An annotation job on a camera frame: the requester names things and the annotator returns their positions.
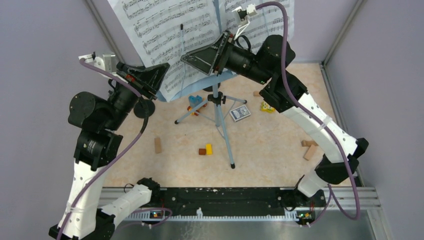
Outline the light blue music stand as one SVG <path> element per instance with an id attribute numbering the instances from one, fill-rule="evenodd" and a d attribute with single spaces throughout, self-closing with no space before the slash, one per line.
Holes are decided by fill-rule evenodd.
<path id="1" fill-rule="evenodd" d="M 228 157 L 229 157 L 230 167 L 232 169 L 235 169 L 236 165 L 235 165 L 235 161 L 234 161 L 234 157 L 233 157 L 233 153 L 232 153 L 232 148 L 231 148 L 230 140 L 229 140 L 229 136 L 228 136 L 228 131 L 227 131 L 226 123 L 225 123 L 225 119 L 226 119 L 227 115 L 228 114 L 231 115 L 232 110 L 230 109 L 226 114 L 224 114 L 223 109 L 222 109 L 222 105 L 224 105 L 227 100 L 233 101 L 233 105 L 231 106 L 232 108 L 234 107 L 234 105 L 237 102 L 241 103 L 242 106 L 246 106 L 246 104 L 248 103 L 248 101 L 246 99 L 240 99 L 240 98 L 236 98 L 236 97 L 233 97 L 233 96 L 230 96 L 230 95 L 223 94 L 221 91 L 219 91 L 219 84 L 216 83 L 216 84 L 212 85 L 212 93 L 209 94 L 207 96 L 207 98 L 202 100 L 200 103 L 198 103 L 195 107 L 193 107 L 187 113 L 182 115 L 180 118 L 176 119 L 174 123 L 176 125 L 180 124 L 184 119 L 186 119 L 191 114 L 198 114 L 199 116 L 202 116 L 202 117 L 212 121 L 215 124 L 215 127 L 218 130 L 218 132 L 220 133 L 221 137 L 225 141 L 226 149 L 227 149 L 227 153 L 228 153 Z M 215 119 L 212 119 L 210 117 L 203 115 L 200 112 L 197 112 L 197 110 L 199 110 L 201 107 L 203 107 L 207 103 L 211 103 L 213 105 Z"/>

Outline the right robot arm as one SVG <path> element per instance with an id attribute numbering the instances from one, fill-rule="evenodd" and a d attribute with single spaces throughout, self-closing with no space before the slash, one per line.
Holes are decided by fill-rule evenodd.
<path id="1" fill-rule="evenodd" d="M 346 180 L 359 165 L 369 146 L 365 138 L 354 138 L 340 128 L 316 103 L 307 87 L 287 71 L 295 53 L 281 35 L 270 35 L 257 53 L 241 48 L 225 31 L 212 44 L 189 51 L 181 61 L 205 75 L 224 69 L 263 85 L 259 92 L 277 112 L 298 124 L 323 150 L 314 170 L 300 178 L 293 192 L 299 206 L 307 206 L 314 194 L 329 184 Z"/>

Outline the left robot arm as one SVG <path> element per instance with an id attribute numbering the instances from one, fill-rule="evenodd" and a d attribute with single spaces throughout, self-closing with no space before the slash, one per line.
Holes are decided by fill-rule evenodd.
<path id="1" fill-rule="evenodd" d="M 49 229 L 57 240 L 109 240 L 117 226 L 138 208 L 160 202 L 160 185 L 143 178 L 113 202 L 99 201 L 108 170 L 125 154 L 123 136 L 116 134 L 136 104 L 156 98 L 169 69 L 168 63 L 151 67 L 119 62 L 110 71 L 99 64 L 80 63 L 104 74 L 111 87 L 107 99 L 82 91 L 69 104 L 68 122 L 80 129 L 73 154 L 73 179 L 63 217 Z"/>

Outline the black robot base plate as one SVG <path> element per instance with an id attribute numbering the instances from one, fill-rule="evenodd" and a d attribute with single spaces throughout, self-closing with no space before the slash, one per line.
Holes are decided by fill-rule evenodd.
<path id="1" fill-rule="evenodd" d="M 206 217 L 265 217 L 326 204 L 323 190 L 306 197 L 284 187 L 168 187 L 155 190 L 144 207 L 168 208 L 173 216 L 194 216 L 201 210 Z"/>

